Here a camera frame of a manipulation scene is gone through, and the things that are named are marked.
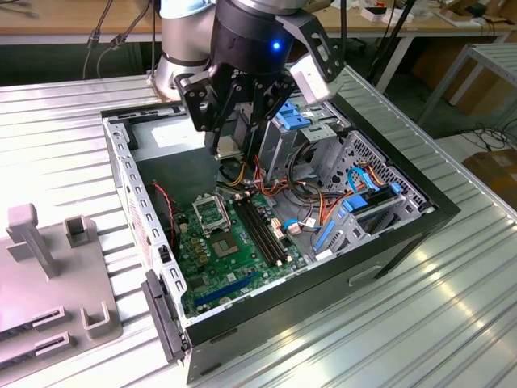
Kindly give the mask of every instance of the desk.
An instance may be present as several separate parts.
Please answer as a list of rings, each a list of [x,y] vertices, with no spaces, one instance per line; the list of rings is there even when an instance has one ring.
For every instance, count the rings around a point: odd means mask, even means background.
[[[341,28],[339,14],[340,10],[333,7],[315,13],[330,37],[339,37]],[[414,38],[437,36],[495,36],[494,43],[502,43],[513,31],[517,30],[517,26],[511,26],[505,23],[495,24],[494,27],[495,31],[492,30],[491,27],[481,28],[481,26],[458,28],[437,15],[433,15],[428,19],[415,18],[413,23],[407,23],[402,26],[402,29],[398,33],[401,40],[391,56],[384,73],[380,76],[379,82],[376,84],[376,89],[381,92],[386,90],[389,81],[395,74],[397,67],[400,65],[402,58],[406,55]],[[347,36],[350,38],[382,37],[385,33],[385,29],[385,23],[373,23],[366,20],[360,15],[358,9],[351,9],[347,13]],[[479,75],[479,72],[479,69],[475,69],[473,75]],[[474,76],[469,77],[454,95],[452,101],[459,101],[474,79]]]
[[[38,19],[29,19],[24,15],[0,11],[0,44],[64,44],[86,43],[91,30],[103,13],[107,0],[34,0],[32,10],[40,15]],[[131,24],[135,16],[145,5],[145,0],[117,0],[113,2],[110,12],[104,21],[101,42],[110,41]],[[332,37],[339,37],[341,28],[340,10],[329,7],[316,12],[323,27]],[[128,42],[151,41],[152,18],[150,11],[135,26]],[[351,9],[347,13],[348,36],[355,38],[381,37],[386,24],[372,23],[359,14],[359,10]],[[384,91],[389,84],[402,58],[415,37],[422,36],[488,36],[496,35],[495,41],[504,42],[516,26],[496,25],[495,33],[485,27],[457,28],[433,15],[429,19],[418,20],[404,26],[399,33],[402,38],[379,82],[377,90]],[[161,24],[157,18],[157,41],[161,41]]]
[[[353,70],[340,94],[461,213],[387,276],[195,386],[515,386],[516,212]],[[145,77],[5,87],[0,101],[0,176],[40,183],[38,190],[2,188],[0,216],[11,199],[23,198],[36,204],[42,226],[93,217],[124,328],[119,339],[10,388],[184,387],[181,367],[166,363],[141,291],[144,272],[99,115],[157,102]]]

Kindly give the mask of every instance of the corrugated metal surface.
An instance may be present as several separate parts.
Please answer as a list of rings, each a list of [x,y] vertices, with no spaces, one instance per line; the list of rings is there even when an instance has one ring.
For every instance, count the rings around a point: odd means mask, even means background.
[[[353,72],[343,96],[461,213],[396,271],[195,386],[515,386],[515,213]],[[154,102],[153,92],[142,77],[117,78],[4,88],[0,101],[0,174],[11,183],[4,202],[31,200],[42,225],[73,213],[94,217],[124,325],[117,341],[13,386],[181,386],[182,369],[166,364],[140,290],[143,271],[98,115]]]
[[[517,44],[473,44],[467,54],[517,86]]]

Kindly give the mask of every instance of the blue latch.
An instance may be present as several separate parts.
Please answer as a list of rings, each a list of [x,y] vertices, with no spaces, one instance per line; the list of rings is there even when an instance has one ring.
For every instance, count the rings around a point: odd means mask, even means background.
[[[390,187],[391,187],[391,191],[396,195],[398,196],[401,192],[402,192],[402,188],[401,188],[401,185],[398,184],[397,182],[393,182],[390,184]]]
[[[354,210],[359,208],[363,208],[366,205],[368,205],[368,202],[364,200],[362,196],[351,196],[350,198],[343,200],[343,206],[349,213],[352,213]]]
[[[289,131],[291,129],[305,128],[311,125],[310,120],[305,119],[294,105],[287,102],[276,113],[276,118]]]

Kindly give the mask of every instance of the sticker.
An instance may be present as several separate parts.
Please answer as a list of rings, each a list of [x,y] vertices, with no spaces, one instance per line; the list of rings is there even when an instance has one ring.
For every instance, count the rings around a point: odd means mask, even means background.
[[[305,221],[305,224],[309,227],[309,228],[313,228],[315,225],[316,225],[316,220],[314,218],[307,218],[307,221]]]
[[[204,146],[204,133],[197,132],[190,119],[154,128],[151,133],[160,148],[181,145],[190,150]]]
[[[507,158],[506,156],[493,156],[494,160],[497,162],[497,164],[501,167],[508,167],[511,166],[511,160]]]

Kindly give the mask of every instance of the blue expansion slot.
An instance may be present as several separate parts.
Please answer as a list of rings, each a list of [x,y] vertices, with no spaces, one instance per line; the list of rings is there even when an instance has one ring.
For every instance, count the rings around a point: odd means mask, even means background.
[[[218,289],[217,291],[214,291],[213,293],[210,293],[208,295],[205,295],[204,297],[200,297],[194,301],[195,306],[201,306],[205,303],[210,303],[212,301],[215,301],[216,299],[219,299],[220,297],[224,297],[227,293],[232,293],[233,291],[237,291],[238,289],[241,289],[242,287],[246,287],[250,282],[251,279],[257,275],[257,272],[253,272],[250,275],[246,276],[243,279],[237,280],[233,282],[231,285],[226,285],[222,289]]]
[[[322,236],[320,237],[320,239],[316,242],[316,245],[314,246],[314,249],[316,251],[322,247],[323,242],[329,236],[330,232],[335,227],[335,225],[336,225],[336,221],[332,220],[331,222],[329,222],[329,225],[326,227]]]

